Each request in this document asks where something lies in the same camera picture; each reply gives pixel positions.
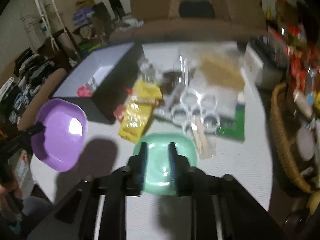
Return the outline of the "green plastic bowl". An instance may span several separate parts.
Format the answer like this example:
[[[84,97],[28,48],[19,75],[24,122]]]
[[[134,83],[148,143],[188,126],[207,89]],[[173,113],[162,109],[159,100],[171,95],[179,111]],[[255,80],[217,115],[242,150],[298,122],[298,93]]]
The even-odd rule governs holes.
[[[143,192],[174,196],[176,192],[171,179],[168,145],[173,142],[177,153],[187,157],[190,165],[196,166],[197,152],[193,141],[178,133],[152,133],[141,137],[135,145],[133,155],[139,154],[143,142],[148,148]]]

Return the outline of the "purple plastic bowl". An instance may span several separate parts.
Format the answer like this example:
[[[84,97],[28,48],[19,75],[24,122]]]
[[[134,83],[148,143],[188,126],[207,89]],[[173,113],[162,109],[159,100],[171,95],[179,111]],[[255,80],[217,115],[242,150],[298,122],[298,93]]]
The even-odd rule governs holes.
[[[57,172],[72,169],[85,144],[87,116],[77,105],[51,99],[39,110],[36,123],[43,131],[31,137],[35,156]]]

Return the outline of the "yellow snack packet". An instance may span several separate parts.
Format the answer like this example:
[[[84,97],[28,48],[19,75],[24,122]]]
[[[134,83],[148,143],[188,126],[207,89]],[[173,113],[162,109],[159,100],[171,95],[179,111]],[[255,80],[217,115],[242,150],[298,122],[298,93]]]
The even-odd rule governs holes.
[[[118,135],[137,143],[144,133],[153,109],[161,100],[163,95],[157,84],[143,80],[136,81],[126,103]]]

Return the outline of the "red round item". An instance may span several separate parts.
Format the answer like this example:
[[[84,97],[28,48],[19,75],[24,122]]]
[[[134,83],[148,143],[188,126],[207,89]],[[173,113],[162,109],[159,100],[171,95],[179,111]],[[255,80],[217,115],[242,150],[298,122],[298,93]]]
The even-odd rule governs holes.
[[[92,91],[87,86],[81,86],[76,91],[79,98],[90,98],[92,96]]]

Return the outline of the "wooden sticks packet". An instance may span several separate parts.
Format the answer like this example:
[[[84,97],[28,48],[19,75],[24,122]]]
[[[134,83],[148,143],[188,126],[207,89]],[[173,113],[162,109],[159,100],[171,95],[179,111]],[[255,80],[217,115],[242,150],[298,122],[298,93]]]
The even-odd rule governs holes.
[[[216,155],[216,144],[210,142],[204,132],[204,125],[199,116],[193,116],[191,121],[194,141],[200,159],[209,159]]]

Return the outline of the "clear plastic cup tray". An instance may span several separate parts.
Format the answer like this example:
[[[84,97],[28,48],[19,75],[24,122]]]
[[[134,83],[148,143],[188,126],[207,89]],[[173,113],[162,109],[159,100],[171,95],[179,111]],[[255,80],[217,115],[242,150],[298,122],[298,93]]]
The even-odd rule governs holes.
[[[179,126],[184,133],[199,125],[204,133],[215,134],[221,119],[217,114],[214,94],[200,93],[189,87],[192,79],[188,59],[178,54],[178,69],[163,74],[164,105],[154,110],[154,115]]]

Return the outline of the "green board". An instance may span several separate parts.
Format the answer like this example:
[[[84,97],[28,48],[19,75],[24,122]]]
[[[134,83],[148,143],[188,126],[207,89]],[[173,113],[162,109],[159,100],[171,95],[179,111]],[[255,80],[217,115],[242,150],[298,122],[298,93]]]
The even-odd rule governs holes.
[[[221,117],[220,127],[216,134],[220,137],[231,140],[244,142],[245,140],[245,105],[237,104],[235,109],[235,116],[231,118]]]

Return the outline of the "wicker basket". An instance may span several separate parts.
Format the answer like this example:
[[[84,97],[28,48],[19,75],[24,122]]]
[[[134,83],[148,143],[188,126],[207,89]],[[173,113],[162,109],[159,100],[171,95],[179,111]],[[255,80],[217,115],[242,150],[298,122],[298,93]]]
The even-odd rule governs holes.
[[[271,138],[286,177],[300,191],[312,194],[317,189],[312,181],[307,181],[301,174],[302,162],[299,160],[296,145],[298,121],[292,117],[288,101],[288,85],[284,82],[277,84],[271,95],[269,122]]]

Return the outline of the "white coat rack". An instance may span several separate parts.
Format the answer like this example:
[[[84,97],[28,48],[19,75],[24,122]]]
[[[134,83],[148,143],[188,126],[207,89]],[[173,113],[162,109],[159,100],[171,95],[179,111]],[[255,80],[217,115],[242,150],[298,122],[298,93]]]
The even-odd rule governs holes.
[[[22,15],[20,20],[23,24],[27,38],[33,50],[39,49],[48,42],[53,53],[58,53],[69,48],[72,54],[80,58],[79,48],[67,25],[62,20],[54,0],[33,0],[36,12]]]

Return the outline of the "brown sofa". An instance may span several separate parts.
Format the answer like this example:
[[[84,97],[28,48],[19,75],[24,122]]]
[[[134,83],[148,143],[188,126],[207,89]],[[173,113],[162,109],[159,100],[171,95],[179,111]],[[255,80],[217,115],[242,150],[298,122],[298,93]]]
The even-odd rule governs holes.
[[[231,40],[266,35],[262,0],[130,0],[142,26],[114,31],[112,44]]]

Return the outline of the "dark cushion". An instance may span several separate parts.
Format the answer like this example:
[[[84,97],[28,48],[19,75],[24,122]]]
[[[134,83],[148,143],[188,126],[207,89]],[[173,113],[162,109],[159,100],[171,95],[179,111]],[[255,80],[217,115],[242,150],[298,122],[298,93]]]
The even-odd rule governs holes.
[[[216,18],[208,0],[183,0],[178,9],[181,18]]]

